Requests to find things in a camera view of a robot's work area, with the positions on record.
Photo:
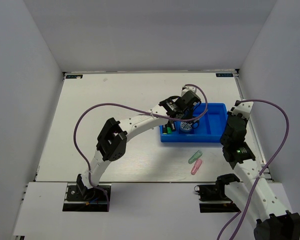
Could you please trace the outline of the right corner label sticker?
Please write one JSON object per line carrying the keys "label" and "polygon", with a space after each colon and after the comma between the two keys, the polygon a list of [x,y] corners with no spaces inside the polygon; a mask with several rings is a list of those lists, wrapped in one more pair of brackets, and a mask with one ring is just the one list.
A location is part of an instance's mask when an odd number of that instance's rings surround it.
{"label": "right corner label sticker", "polygon": [[232,73],[216,73],[217,78],[233,78],[234,75]]}

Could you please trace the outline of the yellow capped black highlighter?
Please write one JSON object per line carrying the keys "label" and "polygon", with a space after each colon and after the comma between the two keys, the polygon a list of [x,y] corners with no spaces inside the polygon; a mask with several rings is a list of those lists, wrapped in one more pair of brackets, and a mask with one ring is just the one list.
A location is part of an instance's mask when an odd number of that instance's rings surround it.
{"label": "yellow capped black highlighter", "polygon": [[168,126],[166,124],[162,126],[162,133],[168,134]]}

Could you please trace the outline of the pink translucent marker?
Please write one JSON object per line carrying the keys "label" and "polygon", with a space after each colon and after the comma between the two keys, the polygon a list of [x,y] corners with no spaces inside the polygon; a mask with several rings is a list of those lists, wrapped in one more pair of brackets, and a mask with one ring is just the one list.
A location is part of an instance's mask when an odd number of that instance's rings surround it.
{"label": "pink translucent marker", "polygon": [[202,163],[203,163],[203,161],[200,158],[197,159],[191,169],[190,174],[194,176],[197,173],[197,171],[199,170],[199,168],[201,167]]}

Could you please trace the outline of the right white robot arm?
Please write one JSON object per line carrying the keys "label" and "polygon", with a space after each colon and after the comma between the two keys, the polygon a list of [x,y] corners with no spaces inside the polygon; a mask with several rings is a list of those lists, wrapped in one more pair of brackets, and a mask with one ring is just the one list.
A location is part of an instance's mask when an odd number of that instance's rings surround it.
{"label": "right white robot arm", "polygon": [[227,112],[227,122],[220,138],[223,156],[234,172],[217,178],[218,185],[215,192],[223,200],[230,198],[240,210],[238,213],[240,220],[230,239],[236,237],[243,221],[248,220],[253,227],[253,236],[256,240],[299,240],[300,215],[288,210],[273,192],[264,175],[266,168],[287,140],[289,119],[281,107],[272,104],[283,114],[286,129],[278,149],[264,167],[261,167],[245,141],[254,103],[254,99],[235,102]]}

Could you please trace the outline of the green translucent marker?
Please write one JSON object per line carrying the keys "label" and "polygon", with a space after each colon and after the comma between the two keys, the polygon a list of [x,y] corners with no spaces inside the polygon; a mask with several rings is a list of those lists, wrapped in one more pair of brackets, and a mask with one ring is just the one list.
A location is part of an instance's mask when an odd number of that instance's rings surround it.
{"label": "green translucent marker", "polygon": [[194,162],[196,162],[201,156],[202,156],[202,152],[200,150],[197,150],[188,160],[189,164],[193,164]]}

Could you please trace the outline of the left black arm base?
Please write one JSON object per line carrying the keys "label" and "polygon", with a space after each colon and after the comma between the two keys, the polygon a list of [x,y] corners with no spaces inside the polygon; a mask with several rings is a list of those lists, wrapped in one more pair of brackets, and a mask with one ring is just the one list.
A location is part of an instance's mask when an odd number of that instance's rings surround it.
{"label": "left black arm base", "polygon": [[102,190],[91,188],[83,196],[76,185],[68,185],[63,212],[108,212],[107,198]]}

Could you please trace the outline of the blue divided plastic bin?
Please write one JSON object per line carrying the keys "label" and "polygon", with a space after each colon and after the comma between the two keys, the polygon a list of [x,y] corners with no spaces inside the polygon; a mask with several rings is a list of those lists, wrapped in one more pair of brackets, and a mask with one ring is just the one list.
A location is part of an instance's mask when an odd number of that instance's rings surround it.
{"label": "blue divided plastic bin", "polygon": [[176,131],[163,134],[160,126],[162,143],[219,143],[227,122],[227,109],[224,103],[208,103],[207,113],[199,119],[199,127],[190,133],[180,131],[180,121],[175,122]]}

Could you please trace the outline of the orange capped black highlighter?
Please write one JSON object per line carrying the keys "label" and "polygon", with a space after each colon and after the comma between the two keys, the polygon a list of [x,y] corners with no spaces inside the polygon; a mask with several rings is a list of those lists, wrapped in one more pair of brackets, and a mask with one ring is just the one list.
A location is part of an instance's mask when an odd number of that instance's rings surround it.
{"label": "orange capped black highlighter", "polygon": [[171,121],[171,122],[170,122],[170,125],[171,125],[171,131],[172,131],[172,132],[175,132],[175,131],[176,131],[176,125],[175,125],[175,122],[174,122],[174,121]]}

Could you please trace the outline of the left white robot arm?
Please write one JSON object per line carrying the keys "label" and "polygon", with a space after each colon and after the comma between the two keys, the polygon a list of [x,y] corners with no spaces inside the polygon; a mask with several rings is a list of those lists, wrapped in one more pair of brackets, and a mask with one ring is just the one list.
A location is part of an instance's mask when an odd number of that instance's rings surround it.
{"label": "left white robot arm", "polygon": [[193,117],[194,108],[201,102],[193,86],[184,86],[181,96],[171,96],[153,108],[136,116],[116,120],[109,118],[97,136],[96,150],[87,170],[77,176],[78,193],[91,200],[99,186],[101,176],[110,165],[126,152],[127,143],[139,134],[177,120]]}

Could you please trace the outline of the corner label sticker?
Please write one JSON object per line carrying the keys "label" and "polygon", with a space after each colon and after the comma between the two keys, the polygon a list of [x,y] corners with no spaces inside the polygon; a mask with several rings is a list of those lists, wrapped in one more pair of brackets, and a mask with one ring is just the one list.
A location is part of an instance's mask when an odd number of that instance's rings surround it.
{"label": "corner label sticker", "polygon": [[233,78],[234,75],[232,73],[216,73],[217,78]]}
{"label": "corner label sticker", "polygon": [[68,74],[65,76],[66,79],[82,79],[82,74]]}

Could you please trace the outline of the black handled scissors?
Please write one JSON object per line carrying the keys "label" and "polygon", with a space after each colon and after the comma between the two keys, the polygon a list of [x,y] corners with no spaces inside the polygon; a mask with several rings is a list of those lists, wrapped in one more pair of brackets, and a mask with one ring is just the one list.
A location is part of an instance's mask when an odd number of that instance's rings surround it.
{"label": "black handled scissors", "polygon": [[191,127],[192,127],[193,129],[196,129],[196,128],[198,128],[199,126],[200,126],[200,120],[199,120],[199,119],[195,120],[195,121],[191,124]]}

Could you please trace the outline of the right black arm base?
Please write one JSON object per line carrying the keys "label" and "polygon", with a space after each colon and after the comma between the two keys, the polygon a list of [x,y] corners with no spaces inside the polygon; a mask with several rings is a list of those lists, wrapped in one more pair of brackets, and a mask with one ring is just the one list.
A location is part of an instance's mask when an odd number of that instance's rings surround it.
{"label": "right black arm base", "polygon": [[198,195],[200,213],[238,213],[240,211],[216,184],[196,185],[194,192]]}

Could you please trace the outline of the left corner label sticker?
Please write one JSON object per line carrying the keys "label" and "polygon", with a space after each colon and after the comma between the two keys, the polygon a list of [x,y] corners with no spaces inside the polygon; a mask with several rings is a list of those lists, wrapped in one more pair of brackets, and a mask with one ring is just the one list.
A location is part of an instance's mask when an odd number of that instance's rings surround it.
{"label": "left corner label sticker", "polygon": [[68,74],[65,76],[66,79],[82,79],[82,74]]}

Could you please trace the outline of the round blue patterned tin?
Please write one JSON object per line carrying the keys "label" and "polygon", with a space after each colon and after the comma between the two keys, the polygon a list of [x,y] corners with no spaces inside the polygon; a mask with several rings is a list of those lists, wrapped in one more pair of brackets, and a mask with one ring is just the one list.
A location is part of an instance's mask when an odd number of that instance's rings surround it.
{"label": "round blue patterned tin", "polygon": [[193,130],[193,128],[192,128],[192,125],[190,123],[188,123],[188,122],[181,122],[180,126],[179,126],[179,130],[181,132],[183,132],[183,133],[188,134],[188,133],[190,133]]}

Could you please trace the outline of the green capped black highlighter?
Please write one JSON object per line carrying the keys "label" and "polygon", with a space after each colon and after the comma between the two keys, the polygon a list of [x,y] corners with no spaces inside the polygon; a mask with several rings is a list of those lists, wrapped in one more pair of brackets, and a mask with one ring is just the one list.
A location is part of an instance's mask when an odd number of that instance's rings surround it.
{"label": "green capped black highlighter", "polygon": [[167,131],[167,134],[171,134],[172,133],[171,124],[169,122],[166,124],[166,131]]}

